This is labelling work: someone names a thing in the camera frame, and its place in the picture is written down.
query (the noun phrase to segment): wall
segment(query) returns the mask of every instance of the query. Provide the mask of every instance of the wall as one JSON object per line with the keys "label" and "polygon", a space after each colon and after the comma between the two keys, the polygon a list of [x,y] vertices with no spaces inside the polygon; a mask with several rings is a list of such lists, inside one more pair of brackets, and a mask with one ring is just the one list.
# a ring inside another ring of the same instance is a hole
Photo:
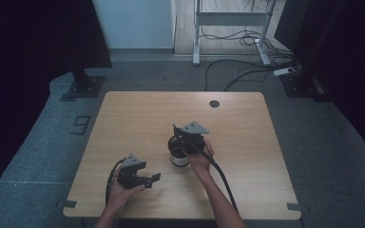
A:
{"label": "wall", "polygon": [[93,0],[108,48],[173,48],[175,0]]}

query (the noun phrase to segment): wooden table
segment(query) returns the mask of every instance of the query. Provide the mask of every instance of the wooden table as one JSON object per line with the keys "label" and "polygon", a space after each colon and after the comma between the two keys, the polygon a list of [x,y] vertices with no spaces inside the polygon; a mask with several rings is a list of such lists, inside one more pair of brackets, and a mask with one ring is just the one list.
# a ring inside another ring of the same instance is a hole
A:
{"label": "wooden table", "polygon": [[[219,107],[211,107],[211,101]],[[162,173],[151,189],[130,199],[128,219],[213,219],[205,191],[189,166],[170,161],[167,142],[173,124],[193,121],[229,181],[243,219],[299,219],[287,209],[297,204],[277,136],[262,94],[257,92],[108,92],[103,101],[64,208],[68,217],[99,217],[105,207],[108,174],[116,161],[133,153],[147,162],[139,176]],[[218,172],[211,174],[227,192]]]}

